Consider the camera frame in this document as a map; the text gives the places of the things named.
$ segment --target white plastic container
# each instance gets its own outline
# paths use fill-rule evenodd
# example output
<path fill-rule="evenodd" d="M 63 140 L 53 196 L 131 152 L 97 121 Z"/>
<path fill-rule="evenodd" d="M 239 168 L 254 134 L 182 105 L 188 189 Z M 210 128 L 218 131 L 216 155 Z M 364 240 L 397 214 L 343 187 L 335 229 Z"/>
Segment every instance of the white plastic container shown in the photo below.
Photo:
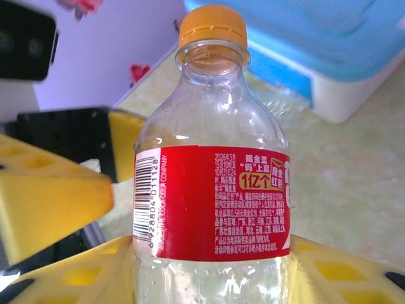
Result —
<path fill-rule="evenodd" d="M 237 10 L 249 71 L 288 87 L 331 122 L 347 120 L 405 58 L 403 0 L 186 0 Z"/>

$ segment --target bottle neck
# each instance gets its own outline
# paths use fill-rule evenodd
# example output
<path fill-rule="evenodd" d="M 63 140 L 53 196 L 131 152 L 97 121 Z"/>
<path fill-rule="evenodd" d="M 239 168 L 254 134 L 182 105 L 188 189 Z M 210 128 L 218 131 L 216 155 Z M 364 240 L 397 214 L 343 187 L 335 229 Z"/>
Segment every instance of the bottle neck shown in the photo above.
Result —
<path fill-rule="evenodd" d="M 206 41 L 180 49 L 176 59 L 182 70 L 181 82 L 220 86 L 243 81 L 243 70 L 250 57 L 246 49 L 231 42 Z"/>

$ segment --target bottle label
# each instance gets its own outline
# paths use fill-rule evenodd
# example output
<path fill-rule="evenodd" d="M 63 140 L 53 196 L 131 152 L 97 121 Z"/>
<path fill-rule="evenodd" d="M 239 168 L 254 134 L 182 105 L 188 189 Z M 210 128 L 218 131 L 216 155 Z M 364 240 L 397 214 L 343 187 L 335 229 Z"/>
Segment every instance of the bottle label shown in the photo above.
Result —
<path fill-rule="evenodd" d="M 288 255 L 289 167 L 287 155 L 252 148 L 177 146 L 139 153 L 134 248 L 201 262 Z"/>

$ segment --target barcode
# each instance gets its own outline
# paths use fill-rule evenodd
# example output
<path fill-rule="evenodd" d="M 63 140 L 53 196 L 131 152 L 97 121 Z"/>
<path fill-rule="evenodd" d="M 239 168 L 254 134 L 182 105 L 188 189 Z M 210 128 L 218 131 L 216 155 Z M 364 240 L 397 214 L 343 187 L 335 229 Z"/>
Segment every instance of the barcode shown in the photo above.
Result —
<path fill-rule="evenodd" d="M 159 197 L 160 149 L 137 155 L 134 180 L 134 226 L 132 234 L 139 241 L 153 241 L 157 224 L 156 199 Z"/>

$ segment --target plastic bottle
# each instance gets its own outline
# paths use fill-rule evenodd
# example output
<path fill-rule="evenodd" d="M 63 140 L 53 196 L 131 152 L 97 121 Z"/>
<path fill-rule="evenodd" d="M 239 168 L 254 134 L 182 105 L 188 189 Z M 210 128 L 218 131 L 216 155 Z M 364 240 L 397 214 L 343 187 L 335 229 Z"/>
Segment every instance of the plastic bottle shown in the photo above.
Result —
<path fill-rule="evenodd" d="M 138 304 L 287 303 L 289 144 L 251 94 L 242 17 L 190 12 L 173 94 L 135 143 Z"/>

